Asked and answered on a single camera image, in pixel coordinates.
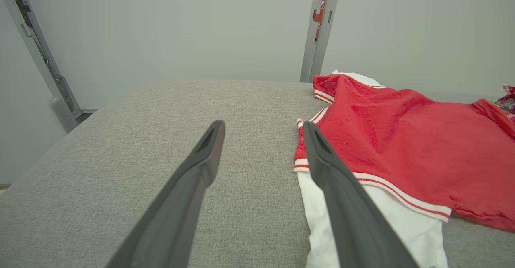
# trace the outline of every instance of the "white wall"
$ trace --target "white wall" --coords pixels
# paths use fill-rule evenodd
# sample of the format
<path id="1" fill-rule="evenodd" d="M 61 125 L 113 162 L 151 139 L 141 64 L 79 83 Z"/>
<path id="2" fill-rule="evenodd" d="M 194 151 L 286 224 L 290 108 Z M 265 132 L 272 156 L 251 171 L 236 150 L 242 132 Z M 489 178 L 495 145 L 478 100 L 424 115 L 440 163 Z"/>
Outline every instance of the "white wall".
<path id="1" fill-rule="evenodd" d="M 13 183 L 66 135 L 50 106 L 51 99 L 0 0 L 0 183 Z"/>
<path id="2" fill-rule="evenodd" d="M 155 80 L 298 82 L 312 0 L 30 1 L 79 107 L 97 109 Z"/>
<path id="3" fill-rule="evenodd" d="M 515 0 L 338 0 L 322 75 L 357 72 L 440 100 L 515 84 Z"/>

